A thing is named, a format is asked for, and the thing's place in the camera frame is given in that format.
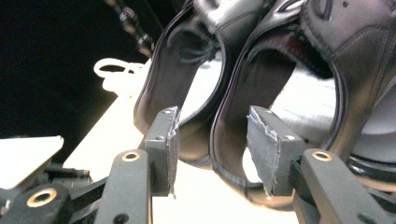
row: black leather shoe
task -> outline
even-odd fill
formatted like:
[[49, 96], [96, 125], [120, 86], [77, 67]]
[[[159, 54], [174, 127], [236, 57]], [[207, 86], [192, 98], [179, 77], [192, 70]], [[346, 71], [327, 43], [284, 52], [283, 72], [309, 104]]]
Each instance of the black leather shoe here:
[[155, 116], [169, 106], [182, 107], [198, 67], [219, 50], [219, 81], [205, 103], [180, 123], [179, 157], [209, 166], [212, 120], [228, 86], [233, 66], [248, 35], [268, 12], [270, 1], [194, 0], [171, 21], [156, 46], [146, 84], [134, 109], [134, 124], [146, 133]]
[[261, 183], [247, 179], [246, 116], [251, 105], [271, 107], [296, 64], [319, 78], [334, 77], [336, 111], [323, 147], [345, 161], [396, 75], [392, 1], [311, 0], [298, 7], [302, 2], [277, 1], [252, 32], [211, 131], [214, 170], [254, 203], [280, 206], [288, 199], [268, 199]]

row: white surface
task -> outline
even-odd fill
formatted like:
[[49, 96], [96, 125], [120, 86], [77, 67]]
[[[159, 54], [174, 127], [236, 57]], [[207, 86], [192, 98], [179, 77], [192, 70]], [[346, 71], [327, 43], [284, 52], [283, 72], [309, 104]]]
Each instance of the white surface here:
[[[142, 139], [133, 121], [137, 96], [119, 96], [64, 166], [88, 169], [96, 181], [109, 174], [118, 153], [137, 148]], [[175, 189], [176, 199], [153, 198], [154, 223], [297, 223], [294, 212], [278, 212], [253, 205], [230, 189], [213, 171], [197, 169], [181, 161], [177, 166]]]
[[0, 139], [0, 189], [13, 189], [62, 148], [61, 136]]

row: shoe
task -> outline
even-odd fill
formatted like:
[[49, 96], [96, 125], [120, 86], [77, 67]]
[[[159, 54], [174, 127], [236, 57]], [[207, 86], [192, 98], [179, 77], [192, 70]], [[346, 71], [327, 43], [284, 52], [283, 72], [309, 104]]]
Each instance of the shoe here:
[[228, 86], [233, 65], [250, 32], [268, 12], [270, 1], [195, 0], [171, 21], [152, 57], [148, 78], [134, 109], [134, 125], [145, 134], [155, 116], [182, 107], [200, 65], [220, 51], [219, 80], [205, 103], [180, 122], [179, 158], [210, 167], [208, 139], [212, 120]]
[[290, 202], [269, 198], [262, 183], [249, 181], [242, 158], [249, 107], [271, 108], [296, 65], [319, 79], [334, 78], [335, 113], [322, 148], [347, 161], [395, 76], [392, 6], [372, 0], [277, 1], [242, 49], [215, 117], [209, 145], [215, 172], [254, 203]]

